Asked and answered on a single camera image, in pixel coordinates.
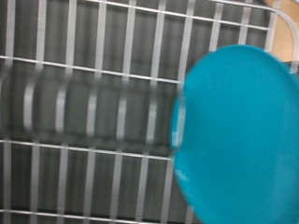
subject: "white wire rack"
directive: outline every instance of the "white wire rack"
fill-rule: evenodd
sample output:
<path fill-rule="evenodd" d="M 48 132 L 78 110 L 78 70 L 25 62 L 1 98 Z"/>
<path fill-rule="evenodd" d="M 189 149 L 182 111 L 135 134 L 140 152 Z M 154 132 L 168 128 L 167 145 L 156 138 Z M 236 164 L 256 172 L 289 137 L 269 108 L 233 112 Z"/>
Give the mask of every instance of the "white wire rack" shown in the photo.
<path fill-rule="evenodd" d="M 5 54 L 0 55 L 0 59 L 4 63 L 1 71 L 0 81 L 0 124 L 2 127 L 3 139 L 0 143 L 3 145 L 3 208 L 0 213 L 3 215 L 3 223 L 12 223 L 13 215 L 25 215 L 28 216 L 28 222 L 30 224 L 41 223 L 40 217 L 51 217 L 57 223 L 63 224 L 68 222 L 67 220 L 73 220 L 74 223 L 79 221 L 80 223 L 195 223 L 198 222 L 193 217 L 193 212 L 190 207 L 185 212 L 184 221 L 180 220 L 169 220 L 169 212 L 171 205 L 172 186 L 173 186 L 173 164 L 171 156 L 163 155 L 157 156 L 152 155 L 147 147 L 142 150 L 142 153 L 132 153 L 124 150 L 122 144 L 118 144 L 114 150 L 99 149 L 95 144 L 89 144 L 88 147 L 74 147 L 70 146 L 66 140 L 61 140 L 60 144 L 46 144 L 42 143 L 36 134 L 34 123 L 35 123 L 35 94 L 38 80 L 43 76 L 45 66 L 59 67 L 64 69 L 63 81 L 57 92 L 55 100 L 55 119 L 54 119 L 54 131 L 57 134 L 65 134 L 65 117 L 67 104 L 67 91 L 70 86 L 70 82 L 74 78 L 75 71 L 89 72 L 93 77 L 92 87 L 90 89 L 90 95 L 87 102 L 87 117 L 86 117 L 86 135 L 90 138 L 96 138 L 95 134 L 95 121 L 97 117 L 97 102 L 98 102 L 98 91 L 101 88 L 101 82 L 103 81 L 103 75 L 110 75 L 119 77 L 121 79 L 121 96 L 118 101 L 117 119 L 116 119 L 116 141 L 124 142 L 126 132 L 126 116 L 128 107 L 128 86 L 132 79 L 145 80 L 149 83 L 149 110 L 147 116 L 146 125 L 146 138 L 145 144 L 147 146 L 154 145 L 154 139 L 156 137 L 157 128 L 157 88 L 159 83 L 168 83 L 175 85 L 177 92 L 179 92 L 181 85 L 184 81 L 186 70 L 188 68 L 188 55 L 191 46 L 192 36 L 192 25 L 195 21 L 207 22 L 211 25 L 211 34 L 209 43 L 205 43 L 208 46 L 208 51 L 214 51 L 218 47 L 219 39 L 221 38 L 221 26 L 227 25 L 229 27 L 236 27 L 239 29 L 239 35 L 237 39 L 238 44 L 246 44 L 249 29 L 266 32 L 265 45 L 263 46 L 266 51 L 271 51 L 273 38 L 274 38 L 274 27 L 277 16 L 280 16 L 285 20 L 293 33 L 294 49 L 293 49 L 293 62 L 292 71 L 296 72 L 298 62 L 295 60 L 298 55 L 298 43 L 299 40 L 298 30 L 292 20 L 275 9 L 278 7 L 279 1 L 276 1 L 275 7 L 265 7 L 259 5 L 253 5 L 251 0 L 246 3 L 232 2 L 232 1 L 210 1 L 211 4 L 215 5 L 214 17 L 197 16 L 194 13 L 196 0 L 188 0 L 187 8 L 185 13 L 179 13 L 167 10 L 167 4 L 169 1 L 160 0 L 157 8 L 141 7 L 137 4 L 137 0 L 129 0 L 128 3 L 125 1 L 101 1 L 92 0 L 86 4 L 90 4 L 91 7 L 95 7 L 98 10 L 98 21 L 96 28 L 96 43 L 95 43 L 95 55 L 94 55 L 94 66 L 79 66 L 74 64 L 75 57 L 75 45 L 76 45 L 76 24 L 77 24 L 77 12 L 78 12 L 78 1 L 69 0 L 66 1 L 68 7 L 67 13 L 67 30 L 66 30 L 66 47 L 65 47 L 65 61 L 64 63 L 48 62 L 45 60 L 45 39 L 46 39 L 46 27 L 48 23 L 47 19 L 47 0 L 38 1 L 38 13 L 37 13 L 37 29 L 36 29 L 36 57 L 26 58 L 17 57 L 14 55 L 15 50 L 15 20 L 16 20 L 16 0 L 7 0 L 7 18 L 6 18 L 6 44 Z M 234 6 L 242 11 L 242 18 L 240 22 L 227 21 L 222 17 L 223 9 L 225 6 Z M 107 24 L 107 8 L 116 7 L 125 10 L 126 12 L 126 30 L 124 36 L 124 51 L 122 58 L 122 70 L 106 70 L 104 69 L 105 60 L 105 39 L 106 24 Z M 271 15 L 270 22 L 267 26 L 254 25 L 249 23 L 250 13 L 253 9 L 259 9 Z M 155 29 L 152 33 L 153 36 L 153 49 L 151 54 L 151 65 L 150 73 L 147 76 L 140 74 L 132 74 L 132 48 L 134 45 L 135 38 L 135 17 L 136 12 L 143 11 L 151 13 L 155 16 Z M 163 44 L 163 32 L 165 17 L 170 18 L 181 18 L 183 23 L 183 35 L 180 41 L 179 60 L 177 78 L 165 78 L 161 77 L 159 72 L 159 66 L 161 65 L 161 51 Z M 25 85 L 23 91 L 23 107 L 22 107 L 22 124 L 23 128 L 30 134 L 30 141 L 21 141 L 14 139 L 10 134 L 9 128 L 4 124 L 3 120 L 3 100 L 6 97 L 4 88 L 6 86 L 6 79 L 11 76 L 11 71 L 14 64 L 17 62 L 33 64 L 35 67 L 35 75 L 30 77 Z M 31 173 L 30 178 L 30 190 L 29 190 L 29 208 L 28 209 L 15 209 L 12 206 L 12 147 L 26 146 L 31 150 Z M 59 168 L 57 178 L 57 203 L 56 211 L 40 211 L 39 209 L 39 186 L 40 186 L 40 169 L 41 169 L 41 152 L 43 148 L 49 148 L 50 150 L 59 151 Z M 85 172 L 85 183 L 80 183 L 84 186 L 83 192 L 83 210 L 79 215 L 68 214 L 65 210 L 66 200 L 66 183 L 68 176 L 68 163 L 70 151 L 79 151 L 87 154 L 86 170 Z M 113 165 L 113 176 L 111 183 L 111 191 L 108 192 L 111 195 L 109 202 L 109 214 L 105 217 L 93 216 L 92 206 L 94 197 L 94 179 L 95 179 L 95 164 L 97 155 L 110 155 L 114 157 Z M 123 173 L 123 160 L 124 158 L 136 158 L 140 162 L 139 175 L 137 180 L 137 191 L 135 200 L 135 215 L 131 218 L 121 218 L 119 216 L 119 200 L 120 200 L 120 187 L 121 187 L 121 176 Z M 146 205 L 146 194 L 149 190 L 147 188 L 147 181 L 149 177 L 150 161 L 162 161 L 165 164 L 164 172 L 164 187 L 162 189 L 163 197 L 161 204 L 160 218 L 153 218 L 153 221 L 146 221 L 148 218 L 144 217 L 145 205 Z"/>

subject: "cage bar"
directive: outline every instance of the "cage bar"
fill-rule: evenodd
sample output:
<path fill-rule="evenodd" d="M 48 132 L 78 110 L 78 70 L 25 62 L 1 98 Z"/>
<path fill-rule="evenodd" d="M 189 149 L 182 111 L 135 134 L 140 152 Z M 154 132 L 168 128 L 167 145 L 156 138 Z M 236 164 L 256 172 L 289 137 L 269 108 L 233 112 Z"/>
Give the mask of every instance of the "cage bar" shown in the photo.
<path fill-rule="evenodd" d="M 37 212 L 38 207 L 38 181 L 39 181 L 39 154 L 40 148 L 37 143 L 32 146 L 32 167 L 30 187 L 30 211 Z M 37 215 L 30 216 L 30 224 L 37 223 Z"/>
<path fill-rule="evenodd" d="M 97 38 L 96 38 L 96 52 L 95 52 L 95 65 L 94 67 L 98 70 L 102 70 L 103 58 L 104 58 L 104 42 L 105 42 L 105 26 L 106 26 L 106 11 L 107 5 L 100 4 L 98 11 L 98 23 L 97 23 Z M 96 102 L 99 83 L 101 81 L 102 74 L 94 73 L 94 85 L 91 90 L 88 112 L 87 112 L 87 126 L 86 133 L 90 137 L 94 137 L 95 130 L 95 118 L 96 118 Z M 95 167 L 95 151 L 94 147 L 88 152 L 87 171 L 86 171 L 86 182 L 84 191 L 84 210 L 83 216 L 89 217 L 92 211 L 93 201 L 93 179 L 94 179 L 94 167 Z M 84 224 L 89 224 L 89 219 L 84 219 Z"/>
<path fill-rule="evenodd" d="M 252 3 L 252 0 L 246 0 L 245 2 Z M 248 29 L 249 29 L 246 25 L 249 24 L 250 12 L 251 12 L 250 7 L 243 8 L 243 15 L 242 15 L 242 22 L 241 22 L 242 26 L 240 29 L 240 35 L 239 35 L 239 39 L 238 39 L 238 44 L 240 44 L 240 45 L 246 44 L 246 38 L 247 38 Z"/>
<path fill-rule="evenodd" d="M 165 11 L 166 9 L 166 0 L 160 0 L 159 10 Z M 150 76 L 157 78 L 159 76 L 159 64 L 161 56 L 161 45 L 163 39 L 163 28 L 164 28 L 164 14 L 158 13 L 155 29 L 155 37 L 153 44 L 153 53 L 152 53 L 152 63 Z M 157 99 L 156 99 L 156 89 L 157 81 L 152 79 L 149 84 L 150 87 L 150 97 L 149 97 L 149 117 L 148 117 L 148 126 L 147 126 L 147 145 L 151 146 L 154 140 L 154 132 L 156 126 L 156 117 L 157 117 Z M 143 209 L 146 196 L 146 187 L 149 171 L 149 149 L 147 148 L 144 152 L 144 156 L 141 161 L 139 184 L 138 184 L 138 195 L 137 195 L 137 204 L 135 212 L 135 221 L 142 221 Z"/>
<path fill-rule="evenodd" d="M 183 83 L 186 74 L 186 66 L 188 60 L 188 51 L 190 46 L 190 39 L 192 33 L 192 18 L 191 16 L 194 13 L 195 8 L 195 0 L 188 1 L 187 15 L 188 17 L 185 20 L 184 24 L 184 36 L 182 39 L 182 45 L 180 50 L 179 57 L 179 65 L 178 65 L 178 81 Z M 182 86 L 178 85 L 177 87 L 178 93 L 181 92 Z M 181 111 L 178 112 L 178 117 L 182 117 Z M 171 161 L 167 163 L 166 177 L 164 183 L 164 198 L 162 205 L 162 214 L 161 214 L 161 222 L 167 223 L 168 213 L 169 213 L 169 204 L 170 204 L 170 195 L 171 195 L 171 187 L 172 187 L 172 179 L 173 179 L 173 164 Z"/>
<path fill-rule="evenodd" d="M 67 39 L 66 39 L 66 55 L 65 63 L 73 65 L 75 52 L 75 34 L 76 34 L 76 14 L 77 14 L 77 0 L 70 0 L 68 5 L 67 18 Z M 56 99 L 56 120 L 55 127 L 57 133 L 64 133 L 64 117 L 65 117 L 65 97 L 69 81 L 73 76 L 73 69 L 66 67 L 64 71 L 64 83 L 57 93 Z M 67 144 L 62 144 L 60 154 L 59 167 L 59 182 L 58 182 L 58 199 L 57 199 L 57 224 L 64 224 L 65 210 L 65 191 L 67 181 L 67 164 L 68 164 L 68 147 Z"/>
<path fill-rule="evenodd" d="M 191 206 L 188 206 L 186 211 L 185 224 L 192 224 L 192 221 L 193 221 L 193 209 Z"/>
<path fill-rule="evenodd" d="M 10 72 L 10 68 L 12 65 L 11 58 L 13 57 L 14 52 L 14 39 L 15 39 L 15 13 L 16 13 L 16 1 L 11 0 L 7 1 L 7 36 L 6 36 L 6 55 L 8 58 L 5 60 L 5 70 L 3 75 L 1 76 L 0 80 L 0 103 L 2 103 L 3 100 L 3 84 L 4 80 L 8 76 L 8 73 Z M 2 118 L 1 125 L 3 131 L 5 131 L 5 128 L 3 127 Z M 11 209 L 11 144 L 8 142 L 9 138 L 5 137 L 4 139 L 4 173 L 3 173 L 3 206 L 5 210 Z M 10 224 L 11 221 L 11 214 L 10 213 L 4 213 L 3 215 L 3 222 Z"/>
<path fill-rule="evenodd" d="M 215 51 L 217 49 L 217 44 L 218 44 L 218 39 L 219 39 L 219 31 L 221 28 L 220 20 L 222 17 L 222 12 L 223 12 L 223 4 L 217 3 L 208 51 Z"/>
<path fill-rule="evenodd" d="M 135 6 L 136 0 L 130 0 L 129 4 L 130 6 Z M 135 9 L 133 7 L 129 7 L 125 43 L 124 43 L 123 64 L 122 64 L 122 71 L 125 74 L 129 74 L 131 70 L 134 26 L 135 26 Z M 121 97 L 119 102 L 119 110 L 118 110 L 118 117 L 117 117 L 117 131 L 116 131 L 116 137 L 120 143 L 122 143 L 123 141 L 124 131 L 125 131 L 127 91 L 129 86 L 128 76 L 122 77 L 121 85 L 122 85 L 122 90 L 121 90 Z M 110 218 L 112 220 L 116 219 L 118 214 L 120 186 L 121 186 L 122 155 L 120 154 L 120 152 L 122 152 L 122 148 L 118 147 L 117 152 L 119 152 L 119 154 L 116 155 L 114 160 L 111 205 L 110 205 Z"/>

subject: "metal wire grid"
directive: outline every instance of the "metal wire grid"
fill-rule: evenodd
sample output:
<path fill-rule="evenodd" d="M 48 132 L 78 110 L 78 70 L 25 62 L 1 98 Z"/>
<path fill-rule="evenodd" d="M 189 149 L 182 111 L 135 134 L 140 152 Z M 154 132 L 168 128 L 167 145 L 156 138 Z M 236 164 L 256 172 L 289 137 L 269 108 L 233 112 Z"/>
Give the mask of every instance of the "metal wire grid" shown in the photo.
<path fill-rule="evenodd" d="M 36 88 L 36 82 L 41 76 L 44 65 L 57 66 L 64 68 L 64 82 L 59 89 L 56 99 L 56 115 L 55 115 L 55 130 L 57 133 L 64 133 L 64 117 L 65 117 L 65 100 L 66 91 L 69 86 L 69 82 L 73 77 L 73 70 L 82 70 L 93 72 L 93 88 L 90 93 L 88 101 L 88 116 L 86 121 L 86 134 L 90 137 L 94 137 L 94 123 L 96 117 L 96 102 L 97 92 L 99 84 L 103 74 L 119 76 L 121 77 L 121 99 L 119 101 L 118 118 L 117 118 L 117 140 L 123 141 L 125 132 L 125 116 L 127 108 L 127 92 L 128 82 L 130 78 L 146 79 L 150 85 L 150 98 L 149 98 L 149 117 L 147 125 L 147 137 L 146 143 L 148 145 L 153 144 L 156 114 L 157 114 L 157 100 L 156 100 L 156 88 L 158 82 L 165 82 L 177 85 L 179 92 L 183 80 L 185 78 L 185 71 L 187 66 L 188 52 L 191 41 L 192 32 L 192 21 L 209 21 L 212 22 L 212 32 L 209 42 L 209 51 L 214 51 L 217 48 L 220 26 L 221 24 L 227 24 L 230 26 L 240 27 L 240 34 L 238 38 L 239 44 L 245 44 L 248 34 L 248 29 L 256 29 L 267 32 L 265 50 L 270 51 L 273 43 L 274 36 L 274 25 L 276 22 L 277 15 L 281 16 L 292 28 L 294 35 L 294 59 L 297 55 L 298 45 L 295 40 L 298 40 L 298 32 L 295 25 L 285 14 L 275 10 L 274 8 L 256 6 L 237 2 L 226 2 L 226 1 L 214 1 L 216 4 L 215 16 L 213 19 L 206 17 L 194 16 L 194 4 L 195 0 L 188 0 L 187 11 L 184 14 L 166 11 L 166 0 L 160 0 L 158 9 L 138 7 L 136 0 L 130 0 L 129 4 L 117 3 L 112 1 L 96 1 L 98 3 L 98 25 L 97 25 L 97 38 L 96 38 L 96 54 L 95 54 L 95 65 L 94 68 L 82 67 L 74 65 L 74 47 L 75 47 L 75 32 L 76 32 L 76 13 L 77 13 L 77 0 L 70 0 L 68 5 L 68 19 L 67 19 L 67 41 L 66 41 L 66 54 L 65 63 L 52 63 L 45 62 L 45 35 L 46 35 L 46 12 L 47 12 L 47 0 L 38 1 L 38 18 L 37 18 L 37 38 L 36 38 L 36 59 L 26 59 L 14 57 L 14 37 L 15 37 L 15 13 L 16 13 L 16 1 L 7 1 L 7 31 L 6 31 L 6 51 L 5 55 L 1 55 L 0 58 L 5 60 L 4 69 L 0 81 L 0 101 L 3 99 L 3 83 L 5 78 L 8 76 L 9 71 L 14 61 L 33 63 L 37 76 L 30 79 L 27 84 L 24 93 L 24 104 L 23 104 L 23 125 L 29 132 L 33 130 L 33 103 L 34 103 L 34 92 Z M 223 6 L 225 4 L 239 6 L 243 10 L 242 22 L 224 21 L 221 19 Z M 121 72 L 107 71 L 103 69 L 103 57 L 104 57 L 104 39 L 105 39 L 105 24 L 107 5 L 115 7 L 126 7 L 128 8 L 126 35 L 124 44 L 124 57 L 123 67 Z M 252 8 L 259 8 L 267 11 L 271 11 L 271 20 L 269 27 L 262 27 L 257 25 L 249 24 L 249 15 Z M 152 53 L 152 63 L 150 76 L 140 76 L 131 74 L 131 58 L 132 58 L 132 46 L 135 31 L 135 12 L 137 10 L 147 11 L 150 13 L 157 14 L 156 28 L 154 33 L 154 45 Z M 184 18 L 184 34 L 182 38 L 179 66 L 178 66 L 178 79 L 166 79 L 159 77 L 159 63 L 161 55 L 161 45 L 164 30 L 164 17 L 165 15 L 172 17 Z M 292 64 L 293 71 L 297 62 L 294 60 Z M 148 150 L 144 150 L 143 154 L 135 154 L 123 152 L 122 147 L 118 147 L 115 151 L 106 151 L 95 148 L 95 146 L 86 147 L 71 147 L 67 143 L 62 142 L 60 146 L 42 144 L 38 138 L 33 134 L 32 142 L 13 141 L 10 139 L 9 131 L 2 126 L 2 132 L 4 139 L 0 142 L 4 144 L 4 207 L 0 212 L 3 214 L 3 222 L 10 223 L 11 214 L 23 214 L 30 216 L 30 223 L 36 224 L 37 217 L 56 217 L 57 223 L 63 224 L 66 218 L 80 219 L 84 224 L 88 224 L 91 221 L 102 221 L 109 223 L 146 223 L 143 222 L 143 212 L 145 204 L 145 194 L 147 186 L 147 176 L 149 172 L 149 161 L 160 160 L 166 161 L 166 173 L 164 180 L 164 193 L 163 193 L 163 204 L 160 223 L 168 222 L 169 204 L 171 197 L 171 186 L 173 182 L 173 165 L 171 157 L 159 157 L 150 155 Z M 32 148 L 32 169 L 31 169 L 31 189 L 30 189 L 30 211 L 12 210 L 11 209 L 11 146 L 12 145 L 24 145 Z M 40 150 L 42 147 L 49 147 L 52 149 L 60 150 L 60 167 L 59 167 L 59 181 L 58 181 L 58 201 L 57 201 L 57 214 L 54 213 L 41 213 L 37 211 L 38 208 L 38 182 L 39 182 L 39 167 L 40 167 Z M 86 171 L 86 182 L 84 190 L 84 211 L 83 216 L 72 216 L 65 214 L 65 188 L 67 179 L 67 164 L 68 164 L 68 152 L 70 150 L 82 151 L 88 153 L 87 171 Z M 94 180 L 94 169 L 95 169 L 95 154 L 111 154 L 115 156 L 114 168 L 113 168 L 113 181 L 112 181 L 112 194 L 110 204 L 110 214 L 107 217 L 91 217 L 92 197 L 93 197 L 93 180 Z M 139 175 L 139 184 L 137 191 L 137 203 L 135 210 L 135 220 L 121 220 L 118 219 L 118 203 L 120 197 L 120 184 L 121 184 L 121 166 L 123 157 L 134 157 L 141 160 L 141 168 Z M 192 209 L 189 207 L 186 211 L 185 223 L 193 223 Z"/>

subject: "blue plastic object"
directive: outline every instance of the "blue plastic object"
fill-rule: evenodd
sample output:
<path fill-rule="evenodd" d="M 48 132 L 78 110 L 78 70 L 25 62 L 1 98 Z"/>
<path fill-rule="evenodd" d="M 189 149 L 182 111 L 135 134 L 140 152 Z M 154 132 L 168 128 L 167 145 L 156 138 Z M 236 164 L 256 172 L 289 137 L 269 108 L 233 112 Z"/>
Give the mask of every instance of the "blue plastic object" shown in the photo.
<path fill-rule="evenodd" d="M 289 70 L 261 49 L 230 46 L 189 72 L 175 170 L 205 224 L 299 220 L 299 81 Z M 178 101 L 172 141 L 177 126 Z"/>

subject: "wire cage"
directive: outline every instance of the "wire cage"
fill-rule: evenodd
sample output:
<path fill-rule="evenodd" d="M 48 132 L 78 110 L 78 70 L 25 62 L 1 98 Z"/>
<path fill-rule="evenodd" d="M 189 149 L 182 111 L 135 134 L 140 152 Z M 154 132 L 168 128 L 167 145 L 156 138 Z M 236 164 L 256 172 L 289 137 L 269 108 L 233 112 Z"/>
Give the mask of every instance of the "wire cage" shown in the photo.
<path fill-rule="evenodd" d="M 295 24 L 259 4 L 1 1 L 2 223 L 200 223 L 174 179 L 172 104 L 207 53 L 271 51 L 277 16 L 295 59 Z"/>

